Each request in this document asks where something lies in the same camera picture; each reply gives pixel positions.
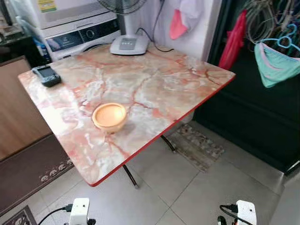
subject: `fan stand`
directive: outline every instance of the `fan stand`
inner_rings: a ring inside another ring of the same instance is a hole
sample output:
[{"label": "fan stand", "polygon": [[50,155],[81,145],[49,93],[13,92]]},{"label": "fan stand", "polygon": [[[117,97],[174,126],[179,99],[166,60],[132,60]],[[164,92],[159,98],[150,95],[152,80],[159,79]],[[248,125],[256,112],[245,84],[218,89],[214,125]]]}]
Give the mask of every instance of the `fan stand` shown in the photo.
[{"label": "fan stand", "polygon": [[132,27],[131,15],[125,15],[126,34],[117,37],[110,48],[110,52],[116,55],[141,55],[145,54],[148,47],[148,38],[137,35]]}]

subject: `table leg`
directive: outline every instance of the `table leg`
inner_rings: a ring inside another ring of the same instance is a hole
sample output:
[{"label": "table leg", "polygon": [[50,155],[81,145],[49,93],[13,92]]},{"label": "table leg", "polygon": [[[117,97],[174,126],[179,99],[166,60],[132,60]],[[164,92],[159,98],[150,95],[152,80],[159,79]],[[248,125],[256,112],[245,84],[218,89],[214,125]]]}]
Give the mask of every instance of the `table leg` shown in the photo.
[{"label": "table leg", "polygon": [[174,146],[171,144],[171,142],[169,142],[169,140],[165,136],[163,136],[163,135],[161,135],[160,137],[169,145],[169,147],[172,150],[172,152],[176,153],[176,150],[175,150]]},{"label": "table leg", "polygon": [[134,187],[135,187],[136,189],[138,189],[139,186],[137,185],[137,183],[136,183],[134,177],[132,176],[132,174],[131,174],[131,172],[129,171],[129,169],[127,168],[127,166],[126,166],[126,165],[123,165],[123,168],[124,168],[125,172],[127,173],[128,177],[131,179],[131,182],[133,183]]}]

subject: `orange bowl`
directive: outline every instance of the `orange bowl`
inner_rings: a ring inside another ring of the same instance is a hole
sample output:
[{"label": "orange bowl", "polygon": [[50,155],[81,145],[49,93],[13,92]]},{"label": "orange bowl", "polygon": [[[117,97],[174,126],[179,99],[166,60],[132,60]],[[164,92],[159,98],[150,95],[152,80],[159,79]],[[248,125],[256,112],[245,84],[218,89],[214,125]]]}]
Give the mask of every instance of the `orange bowl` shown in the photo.
[{"label": "orange bowl", "polygon": [[95,126],[109,133],[119,131],[126,123],[126,118],[125,107],[118,103],[100,105],[92,115]]}]

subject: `washing machine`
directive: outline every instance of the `washing machine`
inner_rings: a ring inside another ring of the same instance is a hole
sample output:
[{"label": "washing machine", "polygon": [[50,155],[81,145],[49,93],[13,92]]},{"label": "washing machine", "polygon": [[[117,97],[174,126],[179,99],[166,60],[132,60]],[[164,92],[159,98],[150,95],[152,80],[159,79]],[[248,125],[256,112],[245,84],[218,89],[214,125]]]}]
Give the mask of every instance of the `washing machine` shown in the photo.
[{"label": "washing machine", "polygon": [[109,44],[120,35],[116,14],[112,12],[47,29],[34,27],[20,17],[17,20],[26,33],[45,45],[52,61]]}]

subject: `doormat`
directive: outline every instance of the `doormat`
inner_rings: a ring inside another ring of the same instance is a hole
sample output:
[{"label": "doormat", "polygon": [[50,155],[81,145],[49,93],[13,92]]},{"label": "doormat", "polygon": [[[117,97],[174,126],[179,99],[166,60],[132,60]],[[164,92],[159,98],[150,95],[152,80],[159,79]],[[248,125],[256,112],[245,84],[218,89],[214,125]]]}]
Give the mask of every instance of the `doormat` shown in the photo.
[{"label": "doormat", "polygon": [[0,217],[72,167],[54,135],[0,161]]},{"label": "doormat", "polygon": [[37,225],[37,223],[28,205],[26,205],[22,210],[14,214],[2,225]]},{"label": "doormat", "polygon": [[184,158],[203,173],[207,172],[224,152],[221,145],[215,144],[188,124],[182,125],[167,136],[167,139]]}]

